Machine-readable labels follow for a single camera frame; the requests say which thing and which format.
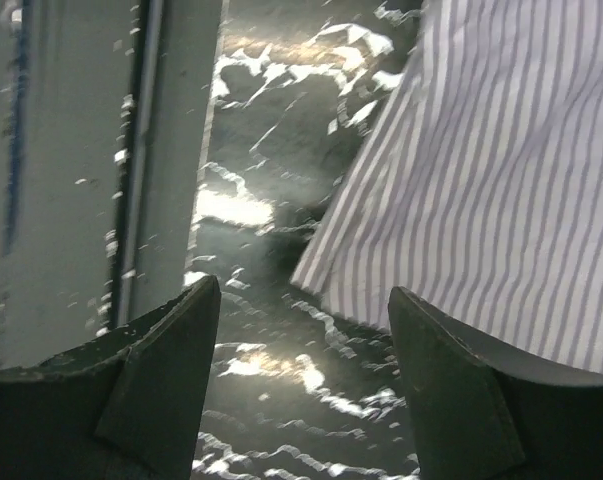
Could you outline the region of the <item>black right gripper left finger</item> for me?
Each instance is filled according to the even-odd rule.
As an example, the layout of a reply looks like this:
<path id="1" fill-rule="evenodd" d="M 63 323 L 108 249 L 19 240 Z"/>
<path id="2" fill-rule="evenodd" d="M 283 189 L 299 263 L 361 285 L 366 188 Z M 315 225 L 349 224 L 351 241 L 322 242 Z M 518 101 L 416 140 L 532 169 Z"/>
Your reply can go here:
<path id="1" fill-rule="evenodd" d="M 217 336 L 211 275 L 29 368 L 0 370 L 0 479 L 186 479 Z"/>

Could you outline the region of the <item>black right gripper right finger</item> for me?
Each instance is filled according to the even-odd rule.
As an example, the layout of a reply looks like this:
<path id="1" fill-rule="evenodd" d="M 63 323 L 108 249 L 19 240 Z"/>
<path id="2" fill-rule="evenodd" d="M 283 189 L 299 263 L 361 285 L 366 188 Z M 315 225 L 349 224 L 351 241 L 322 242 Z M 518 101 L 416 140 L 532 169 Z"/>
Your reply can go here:
<path id="1" fill-rule="evenodd" d="M 402 287 L 388 305 L 424 479 L 603 479 L 603 375 L 451 318 Z"/>

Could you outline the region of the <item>grey white striped underwear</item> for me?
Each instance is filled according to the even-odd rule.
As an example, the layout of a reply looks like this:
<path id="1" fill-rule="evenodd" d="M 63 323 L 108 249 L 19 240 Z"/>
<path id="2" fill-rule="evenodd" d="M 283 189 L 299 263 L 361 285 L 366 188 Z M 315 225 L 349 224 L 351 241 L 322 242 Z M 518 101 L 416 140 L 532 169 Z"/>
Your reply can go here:
<path id="1" fill-rule="evenodd" d="M 603 373 L 603 1 L 425 2 L 291 281 L 383 330 L 401 286 Z"/>

